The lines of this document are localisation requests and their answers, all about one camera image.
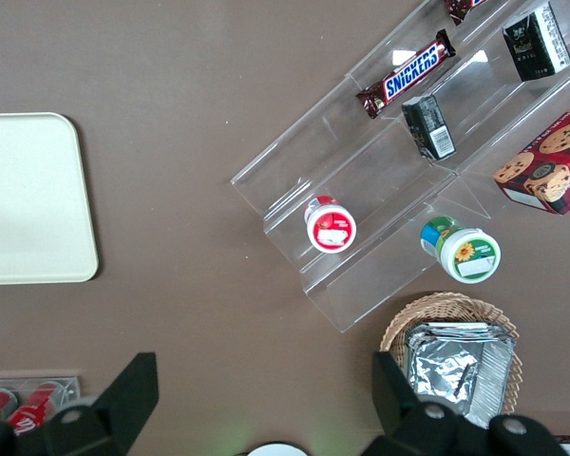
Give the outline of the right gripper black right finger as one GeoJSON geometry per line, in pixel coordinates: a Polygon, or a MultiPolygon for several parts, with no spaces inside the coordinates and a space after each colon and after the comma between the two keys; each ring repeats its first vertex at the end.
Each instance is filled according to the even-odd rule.
{"type": "Polygon", "coordinates": [[[491,455],[488,433],[455,411],[412,391],[387,351],[372,355],[371,397],[383,434],[366,455],[491,455]]]}

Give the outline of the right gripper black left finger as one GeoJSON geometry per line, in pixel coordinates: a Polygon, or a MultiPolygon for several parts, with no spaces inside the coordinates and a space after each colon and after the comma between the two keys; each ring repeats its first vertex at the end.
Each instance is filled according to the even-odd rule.
{"type": "Polygon", "coordinates": [[[43,427],[48,455],[126,455],[159,402],[157,357],[140,352],[90,405],[69,406],[43,427]]]}

